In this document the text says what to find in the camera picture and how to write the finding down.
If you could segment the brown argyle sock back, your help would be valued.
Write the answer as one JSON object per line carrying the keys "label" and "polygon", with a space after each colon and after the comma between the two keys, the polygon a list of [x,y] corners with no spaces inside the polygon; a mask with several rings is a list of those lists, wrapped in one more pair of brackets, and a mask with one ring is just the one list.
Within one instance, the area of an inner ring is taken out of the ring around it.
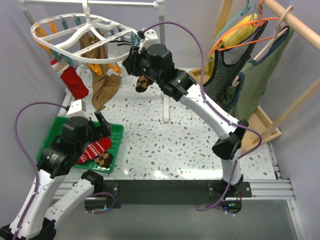
{"label": "brown argyle sock back", "polygon": [[145,91],[148,89],[148,87],[149,87],[150,85],[152,85],[153,83],[154,83],[154,82],[153,82],[151,79],[149,79],[148,77],[142,75],[142,76],[140,76],[140,77],[138,78],[138,80],[137,80],[137,82],[136,82],[135,90],[136,90],[136,92],[138,92],[138,93],[143,93],[143,92],[145,92]]}

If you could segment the brown argyle sock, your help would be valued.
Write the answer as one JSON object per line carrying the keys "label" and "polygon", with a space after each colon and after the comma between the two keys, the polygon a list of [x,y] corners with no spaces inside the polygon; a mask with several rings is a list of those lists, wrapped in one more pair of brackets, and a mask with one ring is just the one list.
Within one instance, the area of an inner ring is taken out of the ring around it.
{"label": "brown argyle sock", "polygon": [[142,76],[140,76],[140,77],[138,78],[138,80],[137,80],[137,82],[136,82],[135,90],[136,90],[136,92],[138,92],[138,93],[143,93],[143,92],[145,92],[145,91],[148,89],[148,87],[149,87],[150,85],[152,85],[153,83],[154,83],[154,82],[153,82],[151,79],[149,79],[148,77],[142,75]]}
{"label": "brown argyle sock", "polygon": [[113,162],[114,156],[109,152],[105,151],[97,156],[93,161],[99,166],[108,169]]}

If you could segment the red christmas sock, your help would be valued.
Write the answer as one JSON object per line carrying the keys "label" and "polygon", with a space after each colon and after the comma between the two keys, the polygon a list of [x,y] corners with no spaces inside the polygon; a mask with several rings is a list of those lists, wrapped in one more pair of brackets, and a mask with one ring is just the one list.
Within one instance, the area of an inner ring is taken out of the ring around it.
{"label": "red christmas sock", "polygon": [[76,100],[83,99],[89,94],[89,90],[78,76],[76,70],[64,59],[60,61],[53,59],[50,64]]}
{"label": "red christmas sock", "polygon": [[112,141],[109,137],[104,137],[88,145],[84,153],[78,158],[77,165],[84,164],[88,161],[98,163],[100,157],[107,152],[112,146]]}

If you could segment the brown argyle sock front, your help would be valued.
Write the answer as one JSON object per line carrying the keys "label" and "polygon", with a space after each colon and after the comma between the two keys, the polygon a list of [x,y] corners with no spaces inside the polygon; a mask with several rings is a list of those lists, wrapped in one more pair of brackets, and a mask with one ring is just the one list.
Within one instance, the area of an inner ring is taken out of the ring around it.
{"label": "brown argyle sock front", "polygon": [[108,169],[113,162],[114,156],[109,152],[105,151],[97,156],[93,161],[99,166]]}

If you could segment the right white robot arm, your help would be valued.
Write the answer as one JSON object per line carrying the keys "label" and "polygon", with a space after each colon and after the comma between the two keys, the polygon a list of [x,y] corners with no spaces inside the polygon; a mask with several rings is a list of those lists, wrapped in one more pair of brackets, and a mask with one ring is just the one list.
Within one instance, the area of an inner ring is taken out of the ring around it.
{"label": "right white robot arm", "polygon": [[166,96],[188,107],[211,127],[218,136],[212,151],[221,159],[223,192],[235,196],[243,180],[237,161],[248,122],[232,117],[202,93],[193,77],[175,67],[172,53],[163,44],[152,44],[148,48],[132,46],[122,64],[129,75],[155,82]]}

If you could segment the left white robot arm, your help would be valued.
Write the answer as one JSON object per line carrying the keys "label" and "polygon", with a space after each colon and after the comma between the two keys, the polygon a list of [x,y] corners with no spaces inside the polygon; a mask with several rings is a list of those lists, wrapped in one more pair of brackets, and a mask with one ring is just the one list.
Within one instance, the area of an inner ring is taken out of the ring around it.
{"label": "left white robot arm", "polygon": [[36,176],[20,212],[11,224],[0,229],[5,240],[52,240],[60,223],[89,196],[99,196],[104,190],[104,178],[88,170],[55,204],[53,197],[71,168],[78,162],[89,144],[111,136],[111,124],[97,111],[99,126],[90,118],[70,117],[62,132],[44,148],[36,165]]}

